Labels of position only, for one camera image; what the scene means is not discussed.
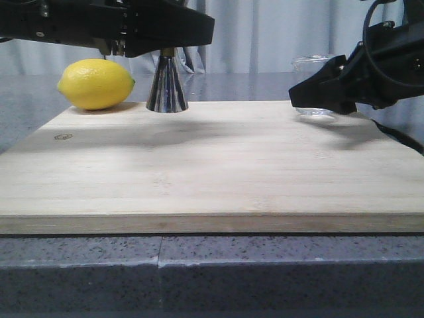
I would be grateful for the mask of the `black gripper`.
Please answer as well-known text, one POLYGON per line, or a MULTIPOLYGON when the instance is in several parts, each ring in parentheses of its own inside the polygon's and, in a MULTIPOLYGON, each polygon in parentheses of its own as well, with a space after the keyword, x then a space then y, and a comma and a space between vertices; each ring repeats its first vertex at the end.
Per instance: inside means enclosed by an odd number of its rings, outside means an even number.
POLYGON ((339 115, 357 112, 356 103, 384 109, 423 95, 423 2, 404 1, 406 23, 370 25, 374 11, 387 1, 371 4, 362 27, 362 41, 348 59, 343 90, 339 76, 345 56, 335 56, 310 78, 289 89, 291 105, 320 108, 339 115))
POLYGON ((1 38, 122 55, 128 15, 126 1, 2 1, 1 38))

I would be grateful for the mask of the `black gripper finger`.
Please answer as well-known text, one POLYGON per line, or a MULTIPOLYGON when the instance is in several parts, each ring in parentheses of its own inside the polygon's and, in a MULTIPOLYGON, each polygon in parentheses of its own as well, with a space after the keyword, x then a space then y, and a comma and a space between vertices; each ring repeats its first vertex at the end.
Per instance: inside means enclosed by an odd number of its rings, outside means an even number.
POLYGON ((215 19, 177 1, 131 1, 127 18, 126 57, 208 45, 213 39, 215 19))

